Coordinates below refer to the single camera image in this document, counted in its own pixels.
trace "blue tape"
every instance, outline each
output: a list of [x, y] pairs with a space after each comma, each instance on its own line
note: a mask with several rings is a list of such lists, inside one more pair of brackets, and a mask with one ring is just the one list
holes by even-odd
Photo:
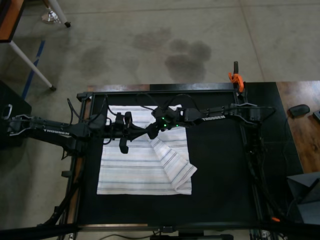
[[[35, 66], [38, 65], [39, 63], [39, 58], [42, 54], [42, 51], [45, 47], [45, 40], [42, 40], [41, 43], [40, 43], [40, 46], [39, 46], [39, 49], [38, 49], [38, 52], [36, 54], [36, 57], [37, 57], [37, 60], [33, 63]], [[33, 70], [30, 71], [29, 75], [28, 75], [28, 78], [26, 80], [26, 83], [25, 83], [25, 86], [24, 86], [24, 89], [23, 89], [23, 92], [22, 92], [22, 98], [25, 100], [26, 97], [27, 97], [27, 94], [28, 94], [28, 90], [30, 88], [30, 85], [31, 85], [31, 82], [32, 82], [32, 78], [34, 77], [35, 75], [35, 72]]]
[[45, 46], [45, 40], [42, 40], [38, 49], [38, 53], [36, 54], [36, 57], [39, 58], [42, 54], [42, 50], [44, 49]]

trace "white table leg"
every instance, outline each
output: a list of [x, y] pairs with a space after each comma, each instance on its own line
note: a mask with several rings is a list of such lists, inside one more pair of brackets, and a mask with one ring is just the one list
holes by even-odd
[[49, 86], [52, 91], [55, 91], [56, 88], [46, 79], [46, 77], [39, 71], [39, 69], [30, 61], [30, 59], [24, 54], [23, 51], [14, 43], [14, 41], [9, 42], [9, 45], [12, 49], [29, 65], [29, 67]]
[[70, 28], [70, 22], [67, 20], [64, 12], [62, 11], [57, 0], [49, 0], [50, 6], [54, 9], [55, 13], [58, 15], [60, 21], [67, 27]]

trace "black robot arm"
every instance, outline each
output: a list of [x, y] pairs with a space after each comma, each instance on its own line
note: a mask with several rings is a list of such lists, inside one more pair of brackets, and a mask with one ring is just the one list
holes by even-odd
[[208, 121], [233, 119], [249, 128], [259, 128], [262, 122], [276, 110], [273, 107], [261, 107], [251, 103], [235, 104], [207, 108], [157, 107], [151, 112], [155, 122], [141, 128], [133, 124], [131, 112], [122, 115], [118, 112], [115, 121], [106, 124], [102, 114], [92, 115], [87, 121], [77, 124], [56, 122], [40, 117], [18, 115], [6, 120], [7, 132], [12, 137], [29, 137], [61, 146], [67, 156], [80, 156], [85, 152], [86, 143], [92, 138], [108, 139], [107, 143], [120, 139], [119, 147], [127, 154], [127, 141], [148, 134], [150, 139], [158, 136], [159, 131], [176, 127], [190, 128]]

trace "concrete floor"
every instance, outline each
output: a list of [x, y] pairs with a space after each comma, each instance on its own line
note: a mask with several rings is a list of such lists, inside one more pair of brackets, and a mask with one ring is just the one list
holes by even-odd
[[[88, 85], [228, 82], [233, 61], [247, 82], [319, 80], [320, 0], [58, 1], [71, 28], [42, 23], [44, 6], [32, 1], [13, 39], [33, 61], [45, 40], [38, 68], [57, 91], [34, 76], [26, 100], [36, 116], [67, 122], [67, 98], [79, 109]], [[2, 81], [21, 94], [29, 72], [0, 44]], [[70, 159], [61, 155], [33, 139], [0, 152], [1, 229], [47, 220], [65, 195]]]

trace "white towel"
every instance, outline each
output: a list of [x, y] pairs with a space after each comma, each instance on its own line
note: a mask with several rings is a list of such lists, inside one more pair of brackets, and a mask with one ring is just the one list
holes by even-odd
[[[123, 115], [131, 112], [132, 122], [141, 128], [155, 121], [151, 110], [141, 106], [110, 106], [110, 109]], [[115, 116], [108, 114], [108, 117], [115, 121]], [[97, 194], [191, 195], [191, 176], [197, 168], [189, 162], [184, 127], [160, 131], [153, 140], [145, 134], [128, 141], [128, 154], [120, 152], [119, 141], [103, 146]]]

